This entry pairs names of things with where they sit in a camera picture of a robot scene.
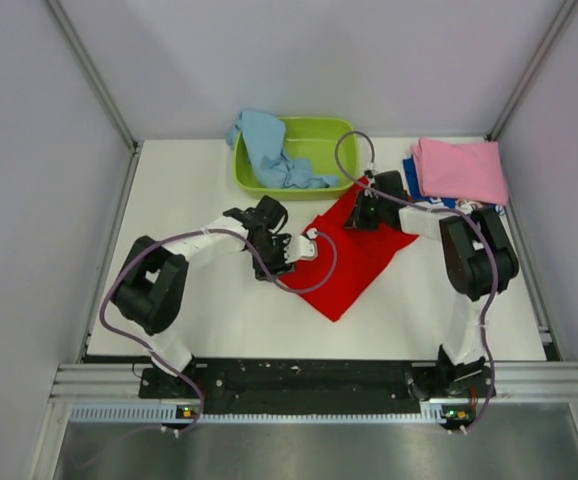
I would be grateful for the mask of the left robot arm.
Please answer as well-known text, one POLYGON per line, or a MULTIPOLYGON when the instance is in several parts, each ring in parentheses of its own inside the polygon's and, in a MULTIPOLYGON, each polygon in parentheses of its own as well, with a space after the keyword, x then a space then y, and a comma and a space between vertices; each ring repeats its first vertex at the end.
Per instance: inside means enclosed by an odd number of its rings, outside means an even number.
POLYGON ((264 281, 270 275, 292 272, 292 235, 281 231, 287 221, 287 209, 264 196, 253 207, 224 211, 196 235, 169 245, 160 245, 147 235, 134 241, 119 284, 111 289, 110 301, 147 335, 147 350, 163 371, 161 384, 172 395, 189 394, 196 382, 194 370, 187 366, 193 354, 174 333, 189 273, 226 255, 244 252, 248 245, 255 248, 251 254, 255 279, 264 281))

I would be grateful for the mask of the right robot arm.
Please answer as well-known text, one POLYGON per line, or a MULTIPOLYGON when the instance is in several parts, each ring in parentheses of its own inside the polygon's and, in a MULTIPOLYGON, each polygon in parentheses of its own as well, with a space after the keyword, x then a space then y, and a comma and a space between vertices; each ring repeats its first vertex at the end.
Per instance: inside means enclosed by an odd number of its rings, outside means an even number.
POLYGON ((519 261, 493 207, 470 213, 414 203, 396 170, 365 171, 361 189, 345 223, 347 229, 375 230, 382 225, 441 245, 445 271, 455 296, 449 326, 438 350, 431 380, 418 382, 428 393, 456 396, 484 375, 491 357, 487 319, 494 297, 519 273, 519 261))

